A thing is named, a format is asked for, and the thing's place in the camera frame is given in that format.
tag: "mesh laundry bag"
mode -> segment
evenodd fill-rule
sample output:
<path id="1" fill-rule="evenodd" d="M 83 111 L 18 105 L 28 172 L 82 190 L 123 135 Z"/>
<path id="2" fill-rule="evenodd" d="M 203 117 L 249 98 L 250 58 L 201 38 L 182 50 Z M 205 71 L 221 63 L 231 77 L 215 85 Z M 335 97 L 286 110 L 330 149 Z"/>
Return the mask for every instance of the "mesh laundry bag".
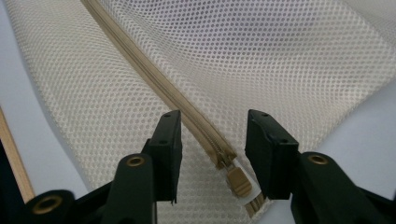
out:
<path id="1" fill-rule="evenodd" d="M 248 109 L 270 113 L 301 151 L 314 150 L 394 78 L 396 17 L 381 13 L 394 2 L 376 2 L 376 10 L 354 0 L 96 3 L 252 173 L 244 156 Z M 48 110 L 100 187 L 120 158 L 141 150 L 169 107 L 79 1 L 9 0 L 7 7 Z M 186 128 L 182 141 L 178 204 L 159 204 L 160 223 L 249 222 Z"/>

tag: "beige zipper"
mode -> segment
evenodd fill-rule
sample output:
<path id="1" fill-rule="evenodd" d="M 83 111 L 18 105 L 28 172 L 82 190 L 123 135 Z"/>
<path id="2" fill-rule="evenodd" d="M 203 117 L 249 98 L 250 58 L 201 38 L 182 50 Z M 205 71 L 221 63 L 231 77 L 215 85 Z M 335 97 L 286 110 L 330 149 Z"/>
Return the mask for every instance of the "beige zipper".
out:
<path id="1" fill-rule="evenodd" d="M 227 179 L 233 193 L 238 197 L 246 197 L 252 186 L 244 172 L 233 164 L 236 154 L 230 144 L 147 59 L 134 41 L 112 20 L 97 0 L 82 0 L 82 3 L 134 70 L 171 109 L 179 109 L 182 112 L 183 123 L 195 136 L 216 167 L 227 169 Z M 263 197 L 259 195 L 247 207 L 249 214 L 252 216 L 260 209 L 262 204 Z"/>

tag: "clamp jaw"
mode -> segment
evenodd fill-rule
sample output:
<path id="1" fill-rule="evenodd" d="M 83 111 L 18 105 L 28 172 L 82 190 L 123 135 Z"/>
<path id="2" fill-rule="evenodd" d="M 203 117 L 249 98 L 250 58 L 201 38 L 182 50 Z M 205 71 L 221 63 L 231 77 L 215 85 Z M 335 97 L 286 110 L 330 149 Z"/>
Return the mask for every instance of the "clamp jaw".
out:
<path id="1" fill-rule="evenodd" d="M 246 155 L 262 192 L 287 200 L 296 223 L 394 223 L 396 200 L 356 187 L 337 163 L 298 142 L 270 115 L 248 111 Z"/>
<path id="2" fill-rule="evenodd" d="M 120 160 L 114 180 L 75 200 L 68 190 L 33 198 L 11 223 L 157 223 L 158 201 L 177 201 L 181 114 L 164 114 L 141 153 Z"/>

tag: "brass screw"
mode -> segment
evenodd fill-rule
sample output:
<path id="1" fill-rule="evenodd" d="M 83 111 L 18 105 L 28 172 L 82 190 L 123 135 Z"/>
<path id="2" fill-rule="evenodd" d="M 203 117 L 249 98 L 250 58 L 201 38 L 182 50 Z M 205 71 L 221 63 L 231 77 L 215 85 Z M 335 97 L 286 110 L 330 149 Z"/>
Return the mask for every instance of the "brass screw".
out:
<path id="1" fill-rule="evenodd" d="M 61 205 L 62 200 L 61 196 L 55 194 L 44 197 L 35 204 L 32 211 L 36 215 L 46 214 Z"/>
<path id="2" fill-rule="evenodd" d="M 322 157 L 320 155 L 310 155 L 308 157 L 308 159 L 310 161 L 312 161 L 313 163 L 316 163 L 316 164 L 319 164 L 319 165 L 325 165 L 325 164 L 329 163 L 326 158 L 324 158 L 324 157 Z"/>
<path id="3" fill-rule="evenodd" d="M 145 159 L 143 159 L 143 157 L 132 157 L 126 162 L 128 166 L 132 167 L 139 166 L 143 163 L 145 163 Z"/>

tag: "wooden stick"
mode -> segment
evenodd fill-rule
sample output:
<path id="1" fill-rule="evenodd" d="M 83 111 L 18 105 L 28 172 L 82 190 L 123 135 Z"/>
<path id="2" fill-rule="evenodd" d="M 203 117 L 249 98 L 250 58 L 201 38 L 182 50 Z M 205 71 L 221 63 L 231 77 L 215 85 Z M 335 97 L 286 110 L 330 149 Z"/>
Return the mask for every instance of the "wooden stick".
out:
<path id="1" fill-rule="evenodd" d="M 0 107 L 0 139 L 3 144 L 4 151 L 6 152 L 9 164 L 11 165 L 12 173 L 17 180 L 21 196 L 25 203 L 29 202 L 35 197 L 29 177 L 23 166 L 20 153 L 15 145 L 14 138 L 8 128 L 6 118 L 4 117 L 3 110 Z"/>

